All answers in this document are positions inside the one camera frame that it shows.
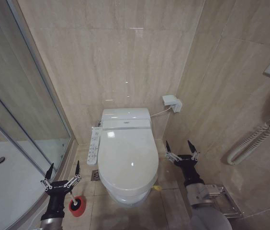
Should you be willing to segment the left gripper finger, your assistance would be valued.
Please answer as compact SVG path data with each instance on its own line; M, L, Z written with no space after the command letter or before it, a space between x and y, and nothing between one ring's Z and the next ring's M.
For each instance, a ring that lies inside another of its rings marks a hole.
M52 176L52 172L53 172L53 167L54 167L54 163L52 163L50 168L47 170L47 172L45 174L45 178L40 181L40 183L43 185L45 191L52 189L51 176Z
M75 175L64 184L64 188L70 188L74 187L77 185L77 183L81 180L81 175L80 175L80 165L79 161L77 162L76 170L75 170Z

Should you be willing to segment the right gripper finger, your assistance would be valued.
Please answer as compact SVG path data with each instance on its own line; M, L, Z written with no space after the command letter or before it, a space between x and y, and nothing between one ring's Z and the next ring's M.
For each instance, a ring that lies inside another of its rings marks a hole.
M197 161L200 153L196 150L195 146L189 140L188 140L188 145L189 145L190 151L192 153L191 159L193 161Z
M170 150L170 146L168 144L168 142L166 141L166 154L165 156L172 162L172 163L175 163L175 162L179 162L182 160L181 157L177 156L176 154L174 154L173 152L171 152Z

